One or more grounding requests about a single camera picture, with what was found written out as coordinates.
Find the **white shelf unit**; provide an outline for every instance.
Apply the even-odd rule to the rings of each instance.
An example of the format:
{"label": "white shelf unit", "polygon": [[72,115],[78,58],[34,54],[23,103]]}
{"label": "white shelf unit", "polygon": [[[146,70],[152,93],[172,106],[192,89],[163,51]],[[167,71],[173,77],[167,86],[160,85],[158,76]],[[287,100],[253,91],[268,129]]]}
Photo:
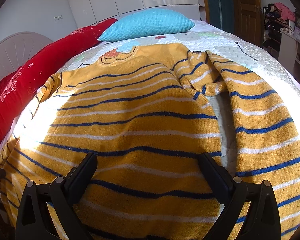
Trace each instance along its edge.
{"label": "white shelf unit", "polygon": [[293,68],[300,67],[300,41],[292,35],[282,32],[281,45],[278,61],[280,64],[293,73]]}

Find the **white stripe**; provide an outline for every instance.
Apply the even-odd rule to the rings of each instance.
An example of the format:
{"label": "white stripe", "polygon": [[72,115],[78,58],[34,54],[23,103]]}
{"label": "white stripe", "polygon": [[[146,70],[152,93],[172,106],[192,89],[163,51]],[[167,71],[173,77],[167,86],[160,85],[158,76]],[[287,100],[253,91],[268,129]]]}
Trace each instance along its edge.
{"label": "white stripe", "polygon": [[201,106],[201,109],[205,109],[205,108],[207,108],[208,106],[210,106],[210,103],[206,103],[204,106]]}
{"label": "white stripe", "polygon": [[196,79],[193,79],[190,81],[191,84],[197,83],[198,81],[204,79],[204,77],[206,75],[208,75],[209,73],[211,73],[212,69],[207,70],[205,73],[203,73],[200,77],[197,77]]}
{"label": "white stripe", "polygon": [[136,110],[139,110],[145,106],[151,106],[157,103],[161,103],[164,101],[177,101],[177,102],[186,102],[186,101],[193,101],[192,98],[173,98],[173,97],[166,97],[166,98],[161,98],[149,103],[146,103],[144,105],[138,106],[136,108],[132,109],[124,109],[124,110],[117,110],[117,111],[96,111],[96,112],[89,112],[89,113],[84,113],[84,114],[69,114],[69,115],[59,115],[56,116],[56,118],[68,118],[68,117],[77,117],[77,116],[89,116],[89,115],[94,115],[94,114],[123,114],[123,113],[129,113],[133,112]]}
{"label": "white stripe", "polygon": [[237,108],[233,110],[233,113],[234,114],[241,113],[243,115],[264,115],[264,114],[269,114],[270,112],[282,106],[284,106],[284,103],[277,104],[275,106],[270,107],[267,110],[262,110],[262,111],[243,111],[241,108]]}
{"label": "white stripe", "polygon": [[19,183],[17,177],[16,177],[13,173],[11,173],[11,179],[12,179],[12,181],[14,181],[15,184],[17,185],[17,188],[18,188],[19,191],[20,191],[20,195],[22,195],[23,189],[24,189],[24,188],[21,187],[21,185],[20,185],[20,183]]}
{"label": "white stripe", "polygon": [[294,213],[294,214],[288,215],[288,216],[286,216],[286,217],[281,218],[281,219],[280,219],[280,222],[282,223],[283,221],[288,220],[288,219],[290,219],[290,218],[297,217],[298,215],[300,215],[300,211],[298,211],[298,212],[296,212],[296,213]]}
{"label": "white stripe", "polygon": [[219,133],[186,133],[181,131],[123,131],[116,135],[96,136],[90,134],[65,134],[65,133],[47,133],[49,136],[55,137],[70,137],[70,138],[87,138],[91,140],[113,140],[121,136],[140,136],[140,135],[180,135],[189,138],[215,138],[221,137]]}
{"label": "white stripe", "polygon": [[62,236],[64,237],[64,239],[69,240],[68,236],[66,235],[66,232],[63,230],[63,228],[60,226],[60,222],[58,223],[57,221],[54,220],[53,217],[51,217],[52,222],[54,224],[55,227],[57,227],[57,231],[59,234],[62,234]]}
{"label": "white stripe", "polygon": [[[7,206],[10,206],[10,203],[8,201],[2,200],[2,199],[1,199],[1,201],[2,201],[3,204],[6,204]],[[17,216],[12,212],[11,209],[10,209],[10,211],[11,211],[10,214],[12,215],[12,217],[15,219],[15,221],[17,221]]]}
{"label": "white stripe", "polygon": [[219,89],[219,85],[216,85],[216,88],[215,88],[215,90],[214,90],[214,93],[216,94],[216,95],[218,95],[219,93],[220,93],[220,89]]}
{"label": "white stripe", "polygon": [[107,93],[107,94],[104,94],[104,95],[101,95],[101,96],[98,96],[98,97],[88,97],[88,98],[80,98],[80,99],[76,99],[76,100],[69,100],[69,101],[67,101],[67,103],[74,103],[74,102],[85,101],[85,100],[94,100],[94,99],[106,97],[106,96],[109,96],[109,95],[121,94],[121,93],[128,92],[128,91],[138,91],[138,90],[142,90],[142,89],[146,89],[146,88],[152,87],[152,86],[157,85],[157,84],[159,84],[159,83],[161,83],[163,81],[166,81],[166,80],[176,80],[176,78],[174,78],[174,77],[163,78],[163,79],[161,79],[161,80],[159,80],[159,81],[157,81],[155,83],[146,85],[144,87],[130,88],[130,89],[126,89],[126,90],[120,90],[120,91],[116,91],[116,92],[110,92],[110,93]]}
{"label": "white stripe", "polygon": [[273,188],[273,190],[278,190],[278,189],[280,189],[280,188],[288,187],[288,186],[293,185],[293,184],[296,184],[296,183],[298,183],[298,182],[300,182],[300,178],[293,179],[293,180],[290,180],[290,181],[281,183],[281,184],[279,184],[279,185],[272,186],[272,188]]}
{"label": "white stripe", "polygon": [[96,85],[106,85],[106,84],[112,84],[112,83],[117,83],[117,82],[121,82],[121,81],[127,81],[127,80],[131,80],[131,79],[134,79],[134,78],[137,78],[137,77],[140,77],[140,76],[143,76],[145,74],[148,74],[148,73],[151,73],[157,69],[161,69],[161,68],[164,68],[164,69],[167,69],[169,70],[166,66],[160,66],[160,67],[155,67],[153,69],[150,69],[148,71],[145,71],[145,72],[142,72],[138,75],[135,75],[133,77],[130,77],[130,78],[124,78],[124,79],[117,79],[117,80],[114,80],[114,81],[110,81],[110,82],[99,82],[99,83],[93,83],[93,84],[88,84],[88,85],[85,85],[84,87],[79,87],[79,88],[76,88],[76,89],[73,89],[73,90],[61,90],[59,92],[76,92],[80,89],[84,89],[86,87],[89,87],[89,86],[96,86]]}
{"label": "white stripe", "polygon": [[95,210],[106,213],[108,215],[130,219],[130,220],[141,220],[141,221],[174,221],[181,223],[214,223],[218,217],[181,217],[181,216],[170,216],[170,215],[146,215],[146,214],[129,214],[121,211],[116,211],[110,208],[102,207],[98,204],[92,203],[86,199],[82,199],[81,202]]}
{"label": "white stripe", "polygon": [[101,173],[104,171],[110,171],[110,170],[114,170],[114,169],[128,169],[128,170],[132,170],[132,171],[139,171],[139,172],[153,174],[153,175],[167,177],[167,178],[185,178],[185,177],[203,178],[203,175],[199,172],[175,173],[175,172],[168,172],[168,171],[159,171],[156,169],[141,167],[141,166],[137,166],[134,164],[121,164],[121,165],[117,165],[117,166],[113,166],[113,167],[109,167],[109,168],[97,169],[97,173]]}
{"label": "white stripe", "polygon": [[289,140],[286,140],[282,143],[278,143],[278,144],[275,144],[275,145],[272,145],[272,146],[269,146],[269,147],[264,147],[264,148],[261,148],[261,149],[250,149],[250,148],[241,148],[238,150],[238,154],[259,154],[259,153],[264,153],[264,152],[268,152],[268,151],[274,151],[274,150],[277,150],[277,149],[280,149],[282,147],[285,147],[291,143],[294,143],[296,141],[299,141],[300,138],[299,136],[295,136]]}
{"label": "white stripe", "polygon": [[9,190],[9,189],[7,188],[7,186],[5,186],[5,188],[6,188],[6,192],[9,192],[10,195],[14,196],[16,199],[19,199],[19,198],[18,198],[18,195],[17,195],[16,193],[14,193],[14,192],[12,192],[11,190]]}
{"label": "white stripe", "polygon": [[241,81],[241,80],[237,80],[237,79],[233,79],[233,78],[226,78],[225,81],[233,81],[234,83],[238,83],[238,84],[242,84],[242,85],[247,85],[247,86],[253,86],[253,85],[258,85],[260,83],[265,82],[263,79],[260,80],[256,80],[253,82],[245,82],[245,81]]}
{"label": "white stripe", "polygon": [[14,157],[12,154],[9,155],[12,159],[14,159],[18,164],[20,164],[22,167],[24,167],[28,172],[32,173],[34,176],[36,176],[41,181],[48,183],[45,179],[41,178],[38,174],[36,174],[34,171],[32,171],[30,168],[28,168],[26,165],[24,165],[19,159]]}
{"label": "white stripe", "polygon": [[183,67],[178,68],[177,73],[178,73],[181,69],[184,69],[184,68],[187,68],[187,67],[190,67],[190,65],[188,65],[188,66],[183,66]]}
{"label": "white stripe", "polygon": [[37,153],[37,154],[39,154],[41,156],[44,156],[46,158],[49,158],[51,160],[54,160],[54,161],[57,161],[57,162],[60,162],[60,163],[63,163],[63,164],[66,164],[66,165],[69,165],[69,166],[72,166],[72,167],[78,166],[77,164],[75,164],[73,162],[69,162],[69,161],[66,161],[66,160],[63,160],[63,159],[60,159],[60,158],[57,158],[57,157],[45,154],[43,152],[39,152],[38,150],[35,150],[35,149],[32,149],[32,148],[28,148],[28,150],[30,150],[32,152],[35,152],[35,153]]}

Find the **bed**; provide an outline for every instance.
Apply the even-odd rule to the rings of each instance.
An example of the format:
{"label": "bed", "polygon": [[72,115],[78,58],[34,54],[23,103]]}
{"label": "bed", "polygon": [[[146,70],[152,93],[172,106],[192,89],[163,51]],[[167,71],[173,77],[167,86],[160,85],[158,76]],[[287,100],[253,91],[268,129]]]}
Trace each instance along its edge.
{"label": "bed", "polygon": [[[186,33],[150,36],[113,43],[101,42],[73,57],[57,73],[85,68],[95,63],[101,56],[115,57],[119,53],[129,53],[134,46],[181,43],[191,51],[209,50],[245,66],[268,82],[287,106],[300,136],[300,85],[295,79],[263,49],[206,22],[192,21],[196,26]],[[218,118],[221,133],[221,164],[234,176],[237,145],[229,95],[223,93],[208,97],[208,100]],[[13,126],[20,129],[27,118],[29,115],[22,113],[19,119],[18,117],[15,119]],[[11,136],[13,130],[14,127],[7,134],[7,138]]]}

